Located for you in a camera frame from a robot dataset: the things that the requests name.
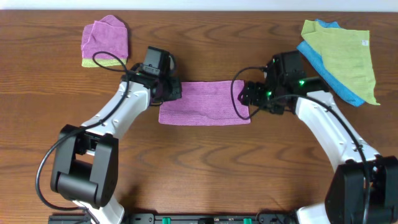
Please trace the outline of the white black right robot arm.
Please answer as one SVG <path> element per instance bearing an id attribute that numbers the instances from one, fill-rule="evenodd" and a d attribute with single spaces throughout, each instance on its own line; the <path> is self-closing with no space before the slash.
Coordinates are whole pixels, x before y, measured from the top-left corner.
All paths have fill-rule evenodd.
<path id="1" fill-rule="evenodd" d="M 304 122 L 334 170 L 325 200 L 295 212 L 295 223 L 397 222 L 397 158 L 371 147 L 338 109 L 320 77 L 308 77 L 299 51 L 274 55 L 233 101 L 271 114 L 286 110 Z"/>

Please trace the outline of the purple microfiber cloth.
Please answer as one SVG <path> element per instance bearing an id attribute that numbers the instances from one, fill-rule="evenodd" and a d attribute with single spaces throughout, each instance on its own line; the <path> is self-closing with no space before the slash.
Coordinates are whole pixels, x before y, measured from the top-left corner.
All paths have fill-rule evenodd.
<path id="1" fill-rule="evenodd" d="M 175 126 L 229 126 L 249 124 L 249 108 L 232 100 L 244 82 L 183 82 L 182 97 L 160 106 L 159 123 Z"/>

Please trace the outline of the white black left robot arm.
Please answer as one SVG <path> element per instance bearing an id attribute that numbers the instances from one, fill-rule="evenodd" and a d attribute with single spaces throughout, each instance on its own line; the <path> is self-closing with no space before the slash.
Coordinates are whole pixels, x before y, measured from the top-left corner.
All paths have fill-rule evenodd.
<path id="1" fill-rule="evenodd" d="M 182 97 L 174 75 L 174 56 L 148 47 L 142 63 L 127 68 L 117 92 L 91 119 L 79 127 L 66 125 L 50 148 L 55 154 L 50 188 L 83 210 L 80 223 L 121 223 L 124 207 L 115 199 L 119 140 L 134 120 L 150 106 Z"/>

